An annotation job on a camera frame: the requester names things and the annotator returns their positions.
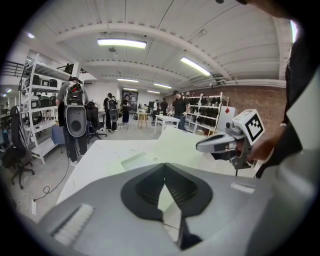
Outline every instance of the brick wall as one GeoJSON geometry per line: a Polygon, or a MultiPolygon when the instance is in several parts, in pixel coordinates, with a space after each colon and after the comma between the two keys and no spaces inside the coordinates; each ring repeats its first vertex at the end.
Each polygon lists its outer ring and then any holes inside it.
{"type": "MultiPolygon", "coordinates": [[[[257,109],[262,118],[266,132],[272,134],[284,118],[286,106],[286,90],[268,86],[226,86],[190,91],[190,96],[219,95],[229,97],[229,106],[241,113],[246,109],[257,109]]],[[[173,102],[173,96],[167,97],[168,104],[173,102]]]]}

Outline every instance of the hand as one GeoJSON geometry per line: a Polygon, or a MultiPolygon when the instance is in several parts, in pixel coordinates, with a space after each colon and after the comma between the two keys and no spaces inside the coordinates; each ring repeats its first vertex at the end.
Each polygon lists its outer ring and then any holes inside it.
{"type": "MultiPolygon", "coordinates": [[[[236,143],[236,149],[241,152],[243,149],[243,145],[243,141],[238,141],[236,143]]],[[[251,161],[255,159],[265,161],[274,147],[275,143],[272,139],[270,139],[269,137],[262,137],[252,146],[251,152],[246,157],[246,160],[251,161]]]]}

